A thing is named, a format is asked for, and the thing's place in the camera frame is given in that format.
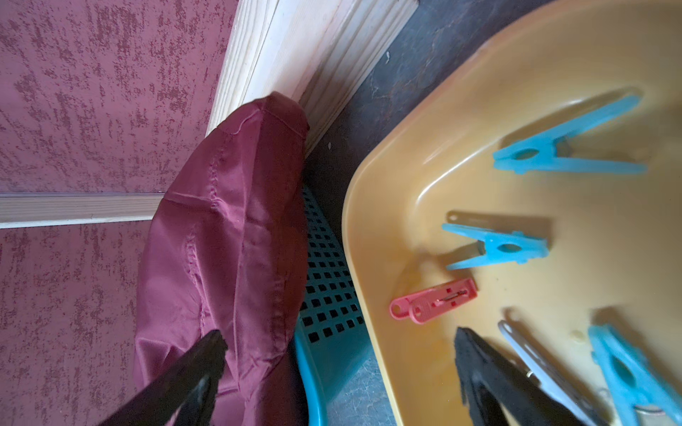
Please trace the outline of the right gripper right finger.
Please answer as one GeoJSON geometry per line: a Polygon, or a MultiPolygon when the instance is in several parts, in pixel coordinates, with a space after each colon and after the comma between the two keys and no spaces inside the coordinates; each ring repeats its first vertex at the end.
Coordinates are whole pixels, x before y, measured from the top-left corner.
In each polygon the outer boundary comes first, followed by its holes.
{"type": "Polygon", "coordinates": [[[463,403],[475,425],[580,425],[561,403],[551,399],[508,359],[470,328],[454,338],[456,369],[463,403]]]}

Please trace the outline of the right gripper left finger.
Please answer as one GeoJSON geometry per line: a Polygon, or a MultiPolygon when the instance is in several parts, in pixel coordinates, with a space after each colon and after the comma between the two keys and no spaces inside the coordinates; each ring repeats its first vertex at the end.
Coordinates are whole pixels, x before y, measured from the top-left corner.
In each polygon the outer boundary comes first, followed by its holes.
{"type": "Polygon", "coordinates": [[[215,329],[104,425],[208,425],[225,372],[228,346],[215,329]]]}

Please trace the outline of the white clothespin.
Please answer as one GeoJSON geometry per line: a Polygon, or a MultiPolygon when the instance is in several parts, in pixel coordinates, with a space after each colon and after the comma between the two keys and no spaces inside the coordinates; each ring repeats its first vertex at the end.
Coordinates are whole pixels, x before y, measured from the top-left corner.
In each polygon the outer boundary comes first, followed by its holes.
{"type": "Polygon", "coordinates": [[[539,387],[552,399],[561,403],[585,425],[607,426],[606,420],[591,402],[570,384],[525,337],[507,321],[499,321],[498,328],[538,380],[539,387]]]}

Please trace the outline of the red clothespin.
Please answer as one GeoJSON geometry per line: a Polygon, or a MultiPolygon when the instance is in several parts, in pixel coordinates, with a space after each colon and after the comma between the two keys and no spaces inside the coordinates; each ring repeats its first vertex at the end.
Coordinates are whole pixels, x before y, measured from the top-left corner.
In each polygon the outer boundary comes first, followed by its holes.
{"type": "Polygon", "coordinates": [[[417,325],[424,325],[471,302],[477,296],[478,288],[473,279],[454,280],[395,298],[389,305],[389,313],[396,321],[410,320],[417,325]]]}

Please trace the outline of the teal clothespin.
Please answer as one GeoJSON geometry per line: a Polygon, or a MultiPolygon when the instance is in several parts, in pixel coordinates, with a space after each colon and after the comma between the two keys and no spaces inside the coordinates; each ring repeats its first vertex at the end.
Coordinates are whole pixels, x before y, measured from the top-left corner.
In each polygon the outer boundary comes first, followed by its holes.
{"type": "Polygon", "coordinates": [[[442,229],[473,239],[482,244],[484,253],[478,257],[461,260],[449,264],[449,271],[471,269],[496,264],[526,264],[529,260],[545,258],[550,254],[548,242],[514,231],[510,234],[468,225],[443,224],[442,229]]]}
{"type": "Polygon", "coordinates": [[[600,366],[623,425],[639,425],[638,408],[658,408],[681,424],[681,395],[651,367],[648,358],[610,326],[591,326],[592,357],[600,366]]]}
{"type": "Polygon", "coordinates": [[[640,97],[630,95],[579,115],[548,130],[516,141],[493,154],[493,167],[518,175],[530,171],[636,175],[646,171],[637,163],[585,159],[566,153],[568,142],[630,112],[640,97]]]}

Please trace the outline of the maroon satin shirt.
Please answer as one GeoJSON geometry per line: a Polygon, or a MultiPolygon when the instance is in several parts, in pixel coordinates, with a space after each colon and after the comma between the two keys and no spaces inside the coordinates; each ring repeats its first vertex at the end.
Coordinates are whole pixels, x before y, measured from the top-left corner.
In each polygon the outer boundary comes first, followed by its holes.
{"type": "Polygon", "coordinates": [[[140,263],[133,376],[144,388],[211,330],[227,343],[215,425],[305,425],[291,342],[307,283],[308,122],[275,92],[195,149],[152,220],[140,263]]]}

